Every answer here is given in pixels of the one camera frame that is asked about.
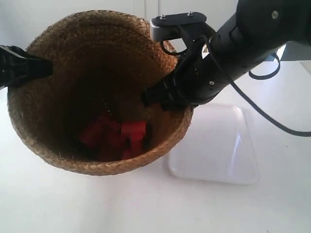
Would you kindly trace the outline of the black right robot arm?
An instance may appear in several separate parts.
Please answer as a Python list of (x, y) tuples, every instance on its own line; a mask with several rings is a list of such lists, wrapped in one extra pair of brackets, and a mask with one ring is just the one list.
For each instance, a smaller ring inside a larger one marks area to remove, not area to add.
[(162, 15), (151, 20), (155, 42), (181, 38), (186, 50), (174, 70), (141, 94), (145, 106), (164, 109), (201, 105), (215, 98), (230, 80), (262, 63), (289, 41), (311, 43), (308, 0), (241, 0), (217, 31), (199, 12)]

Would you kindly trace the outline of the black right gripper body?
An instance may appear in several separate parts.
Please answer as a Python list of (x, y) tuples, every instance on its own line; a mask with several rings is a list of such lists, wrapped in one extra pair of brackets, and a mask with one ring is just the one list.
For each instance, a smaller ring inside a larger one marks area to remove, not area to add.
[(165, 77), (165, 109), (206, 104), (231, 84), (232, 80), (220, 69), (214, 51), (203, 57), (203, 48), (211, 48), (207, 36), (192, 40), (179, 53), (175, 69)]

